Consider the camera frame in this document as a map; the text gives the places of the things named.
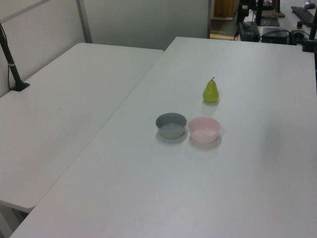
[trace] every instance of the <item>floor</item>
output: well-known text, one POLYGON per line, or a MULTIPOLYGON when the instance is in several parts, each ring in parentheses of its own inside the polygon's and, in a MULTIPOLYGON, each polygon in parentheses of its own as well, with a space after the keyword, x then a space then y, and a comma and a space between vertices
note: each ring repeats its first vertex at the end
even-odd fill
POLYGON ((237 14, 232 20, 214 20, 211 19, 210 38, 232 40, 237 31, 237 14))

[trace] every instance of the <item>black stand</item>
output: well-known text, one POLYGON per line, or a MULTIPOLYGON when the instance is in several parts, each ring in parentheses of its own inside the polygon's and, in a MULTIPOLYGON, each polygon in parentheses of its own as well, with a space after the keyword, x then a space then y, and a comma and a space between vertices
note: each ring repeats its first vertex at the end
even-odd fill
POLYGON ((264 0, 258 0, 256 24, 257 26, 279 26, 277 17, 262 17, 264 0))
POLYGON ((6 57, 6 61, 8 62, 8 65, 11 69, 14 81, 15 81, 15 87, 12 89, 14 91, 18 91, 21 92, 23 89, 27 88, 28 86, 30 86, 29 83, 24 83, 19 75, 19 72, 15 66, 15 63, 13 61, 9 46, 8 46, 8 42, 4 36, 4 33, 2 32, 2 26, 0 23, 0 44, 2 47, 2 50, 4 52, 4 55, 6 57))
POLYGON ((313 25, 311 29, 311 33, 309 34, 309 38, 304 38, 303 40, 303 48, 302 50, 304 52, 314 52, 314 47, 317 47, 317 40, 315 40, 315 35, 316 35, 316 30, 317 30, 317 9, 315 11, 314 15, 314 20, 313 20, 313 25))

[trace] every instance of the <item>keyboard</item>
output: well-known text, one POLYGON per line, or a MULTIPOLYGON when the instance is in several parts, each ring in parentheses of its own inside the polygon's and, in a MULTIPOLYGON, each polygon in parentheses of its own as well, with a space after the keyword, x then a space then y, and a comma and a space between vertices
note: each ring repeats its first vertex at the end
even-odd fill
POLYGON ((303 24, 311 27, 313 25, 314 15, 312 15, 307 9, 299 6, 291 6, 291 9, 303 22, 303 24))

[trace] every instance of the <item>gray bowl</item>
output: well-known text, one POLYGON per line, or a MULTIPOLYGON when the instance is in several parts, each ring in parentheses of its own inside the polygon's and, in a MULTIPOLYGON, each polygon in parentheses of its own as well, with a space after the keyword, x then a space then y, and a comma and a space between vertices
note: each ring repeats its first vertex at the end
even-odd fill
POLYGON ((156 125, 161 136, 174 139, 184 134, 186 118, 178 113, 165 113, 157 118, 156 125))

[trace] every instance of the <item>bowl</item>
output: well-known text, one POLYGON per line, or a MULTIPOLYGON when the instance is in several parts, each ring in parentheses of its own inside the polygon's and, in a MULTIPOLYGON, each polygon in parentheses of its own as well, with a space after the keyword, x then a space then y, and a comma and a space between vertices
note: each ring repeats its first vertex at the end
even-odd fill
POLYGON ((216 119, 209 117, 192 119, 188 127, 193 140, 204 144, 215 141, 221 128, 216 119))
POLYGON ((186 118, 178 113, 165 113, 156 120, 158 132, 162 137, 174 139, 184 134, 186 118))

